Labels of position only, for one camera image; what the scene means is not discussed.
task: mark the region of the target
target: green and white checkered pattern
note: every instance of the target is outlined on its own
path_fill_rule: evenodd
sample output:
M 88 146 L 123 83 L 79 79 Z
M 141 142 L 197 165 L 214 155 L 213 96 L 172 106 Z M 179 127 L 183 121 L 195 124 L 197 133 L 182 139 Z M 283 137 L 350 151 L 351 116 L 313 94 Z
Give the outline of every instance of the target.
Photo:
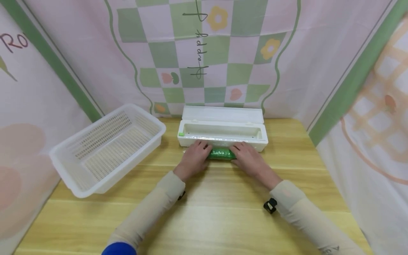
M 137 68 L 153 113 L 180 115 L 185 104 L 260 108 L 275 85 L 272 60 L 287 31 L 276 24 L 282 13 L 274 2 L 136 0 L 123 8 L 111 1 L 117 6 L 118 40 Z M 198 16 L 197 8 L 208 16 Z M 295 15 L 286 18 L 288 27 Z M 197 37 L 198 32 L 208 36 Z M 192 75 L 198 69 L 189 68 L 199 63 L 208 66 L 200 79 Z

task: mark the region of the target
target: beige sleeve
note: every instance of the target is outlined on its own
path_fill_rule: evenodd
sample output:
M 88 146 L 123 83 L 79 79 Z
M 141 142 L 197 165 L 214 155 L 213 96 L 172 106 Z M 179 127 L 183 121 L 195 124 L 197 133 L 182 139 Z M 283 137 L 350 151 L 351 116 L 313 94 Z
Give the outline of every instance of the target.
M 170 171 L 115 229 L 108 245 L 123 242 L 137 250 L 146 233 L 175 204 L 185 187 L 186 184 Z
M 276 209 L 302 231 L 323 255 L 363 255 L 364 252 L 331 222 L 292 182 L 284 180 L 271 192 Z

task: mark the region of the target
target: person's left hand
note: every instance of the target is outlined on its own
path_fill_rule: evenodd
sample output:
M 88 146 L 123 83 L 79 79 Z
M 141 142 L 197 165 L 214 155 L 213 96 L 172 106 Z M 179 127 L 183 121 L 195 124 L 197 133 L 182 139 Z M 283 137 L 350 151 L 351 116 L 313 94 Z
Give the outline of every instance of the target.
M 203 171 L 208 166 L 206 158 L 212 150 L 212 146 L 203 140 L 196 140 L 184 153 L 180 163 L 173 170 L 183 182 L 191 176 Z

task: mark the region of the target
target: table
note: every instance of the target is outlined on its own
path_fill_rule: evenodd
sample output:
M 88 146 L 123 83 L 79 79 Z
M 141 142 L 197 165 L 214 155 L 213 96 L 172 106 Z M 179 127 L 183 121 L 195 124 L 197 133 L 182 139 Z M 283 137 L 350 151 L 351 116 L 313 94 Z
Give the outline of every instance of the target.
M 180 119 L 160 119 L 167 127 L 162 144 L 105 194 L 78 199 L 60 182 L 15 255 L 101 254 L 114 228 L 180 161 Z M 266 162 L 291 180 L 372 254 L 329 172 L 301 123 L 267 119 Z M 186 196 L 146 236 L 138 255 L 319 254 L 278 213 L 263 208 L 268 191 L 228 161 L 212 161 L 189 180 Z

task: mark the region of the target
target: basket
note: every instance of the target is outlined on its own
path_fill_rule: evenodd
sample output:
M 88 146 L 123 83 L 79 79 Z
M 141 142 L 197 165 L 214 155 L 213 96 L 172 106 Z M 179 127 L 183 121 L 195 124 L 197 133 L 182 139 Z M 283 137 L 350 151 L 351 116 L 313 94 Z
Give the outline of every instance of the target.
M 50 157 L 79 198 L 105 193 L 157 148 L 166 126 L 126 104 L 55 146 Z

